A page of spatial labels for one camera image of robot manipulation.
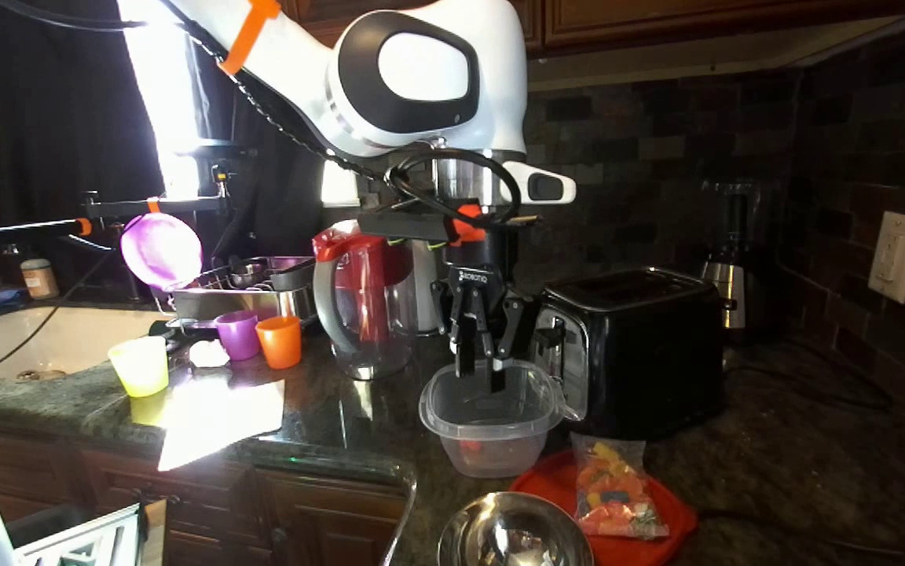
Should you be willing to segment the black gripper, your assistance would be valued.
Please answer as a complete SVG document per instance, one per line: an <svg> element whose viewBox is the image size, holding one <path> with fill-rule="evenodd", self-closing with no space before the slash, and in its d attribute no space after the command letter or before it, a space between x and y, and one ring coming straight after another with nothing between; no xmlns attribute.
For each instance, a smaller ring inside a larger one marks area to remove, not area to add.
<svg viewBox="0 0 905 566"><path fill-rule="evenodd" d="M489 361L489 391L505 387L505 365L529 357L535 317L541 302L518 297L512 287L518 244L512 235L483 235L480 241L452 241L447 250L450 280L450 352L457 357L457 374L474 372L480 314L497 314L497 345Z"/></svg>

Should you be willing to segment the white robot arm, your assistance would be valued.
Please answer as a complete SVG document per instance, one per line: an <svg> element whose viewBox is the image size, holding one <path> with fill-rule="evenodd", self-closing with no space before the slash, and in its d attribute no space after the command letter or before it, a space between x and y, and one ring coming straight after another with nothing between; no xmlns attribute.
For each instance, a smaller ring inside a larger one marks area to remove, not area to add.
<svg viewBox="0 0 905 566"><path fill-rule="evenodd" d="M512 239L529 203L570 203L572 177L529 159L529 53L508 0L428 0L315 37L284 0L158 0L280 131L395 195L358 228L439 241L452 372L505 382L518 357Z"/></svg>

